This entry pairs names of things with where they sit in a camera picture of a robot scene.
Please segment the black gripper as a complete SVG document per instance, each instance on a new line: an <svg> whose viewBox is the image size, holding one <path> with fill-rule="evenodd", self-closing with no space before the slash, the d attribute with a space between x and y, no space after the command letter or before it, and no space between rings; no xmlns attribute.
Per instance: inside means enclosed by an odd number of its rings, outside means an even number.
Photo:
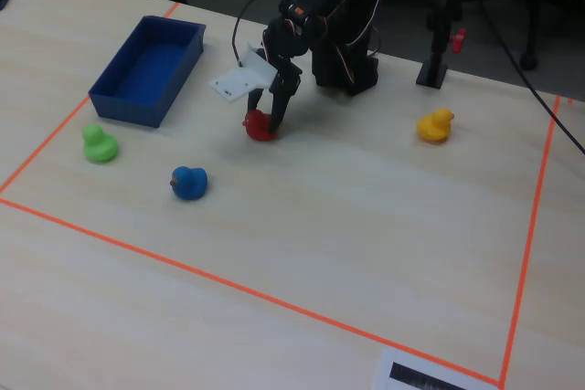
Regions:
<svg viewBox="0 0 585 390"><path fill-rule="evenodd" d="M268 63L278 69L271 84L272 94L269 132L277 132L290 98L296 93L301 83L303 71L290 59L300 57L314 49L314 17L309 16L297 31L297 25L291 19L277 17L273 19L262 33L262 44ZM248 95L247 112L257 111L264 89L254 89Z"/></svg>

